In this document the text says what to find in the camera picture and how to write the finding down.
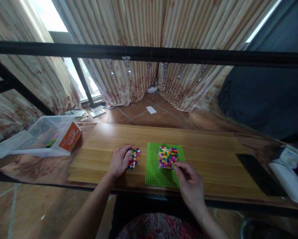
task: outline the small block structure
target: small block structure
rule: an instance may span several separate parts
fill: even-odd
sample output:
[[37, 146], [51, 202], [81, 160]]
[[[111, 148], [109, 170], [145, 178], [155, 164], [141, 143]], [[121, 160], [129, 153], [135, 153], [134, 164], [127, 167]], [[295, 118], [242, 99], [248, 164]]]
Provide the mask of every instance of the small block structure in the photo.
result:
[[179, 160], [177, 148], [159, 147], [159, 168], [173, 169], [173, 163]]
[[128, 169], [130, 169], [131, 171], [135, 168], [137, 162], [137, 159], [139, 159], [139, 154], [140, 154], [140, 150], [137, 148], [135, 149], [134, 147], [129, 148], [127, 150], [127, 152], [131, 150], [132, 154], [130, 156], [129, 162], [128, 162]]

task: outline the curtain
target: curtain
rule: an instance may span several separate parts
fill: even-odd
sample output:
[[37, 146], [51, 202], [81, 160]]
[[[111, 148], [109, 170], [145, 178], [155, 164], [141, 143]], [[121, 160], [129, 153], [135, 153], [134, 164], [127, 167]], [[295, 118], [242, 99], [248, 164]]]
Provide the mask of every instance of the curtain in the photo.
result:
[[[72, 39], [78, 44], [239, 50], [276, 0], [53, 0]], [[154, 73], [160, 95], [175, 108], [189, 112], [200, 103], [224, 66], [211, 66], [201, 81], [201, 66], [164, 62], [149, 77], [145, 62], [85, 59], [104, 99], [112, 105], [140, 100]]]
[[[0, 0], [0, 40], [53, 42], [26, 0]], [[60, 57], [0, 55], [0, 62], [56, 115], [81, 108]], [[1, 93], [0, 141], [28, 128], [42, 115], [15, 90]]]
[[41, 116], [43, 113], [16, 90], [1, 93], [0, 141], [27, 129]]
[[[53, 42], [30, 2], [0, 1], [0, 40]], [[0, 55], [0, 62], [56, 115], [81, 108], [60, 57]]]
[[[165, 1], [53, 0], [73, 42], [77, 44], [159, 47]], [[156, 75], [146, 62], [84, 59], [104, 100], [114, 106], [143, 98]]]
[[[161, 47], [241, 50], [275, 0], [167, 1]], [[190, 112], [214, 84], [225, 66], [211, 66], [200, 82], [201, 66], [169, 64], [163, 78], [159, 64], [160, 95], [176, 109]]]

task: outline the green baseplate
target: green baseplate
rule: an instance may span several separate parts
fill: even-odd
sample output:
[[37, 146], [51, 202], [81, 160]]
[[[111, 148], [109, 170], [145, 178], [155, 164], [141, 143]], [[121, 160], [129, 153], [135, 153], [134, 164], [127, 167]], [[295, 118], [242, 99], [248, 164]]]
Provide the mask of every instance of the green baseplate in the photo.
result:
[[154, 187], [179, 188], [174, 170], [159, 168], [158, 151], [161, 146], [177, 148], [179, 161], [185, 161], [181, 145], [148, 143], [145, 184]]

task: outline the plastic container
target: plastic container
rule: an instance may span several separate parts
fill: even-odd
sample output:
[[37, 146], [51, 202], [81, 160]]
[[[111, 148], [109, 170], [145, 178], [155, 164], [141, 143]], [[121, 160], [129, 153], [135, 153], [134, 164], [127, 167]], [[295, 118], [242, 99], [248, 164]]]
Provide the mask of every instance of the plastic container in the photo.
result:
[[71, 154], [81, 132], [73, 116], [42, 116], [27, 130], [27, 138], [30, 139], [10, 154], [67, 156]]

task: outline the brick wall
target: brick wall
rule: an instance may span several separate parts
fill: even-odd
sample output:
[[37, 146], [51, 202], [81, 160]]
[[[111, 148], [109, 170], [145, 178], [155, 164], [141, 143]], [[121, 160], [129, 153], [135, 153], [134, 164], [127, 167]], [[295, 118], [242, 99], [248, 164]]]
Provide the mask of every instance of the brick wall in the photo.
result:
[[227, 77], [232, 68], [233, 66], [226, 66], [224, 68], [214, 85], [204, 95], [201, 103], [199, 104], [200, 108], [209, 111], [213, 114], [225, 116], [218, 106], [217, 97], [221, 92], [221, 88], [225, 81], [225, 78]]

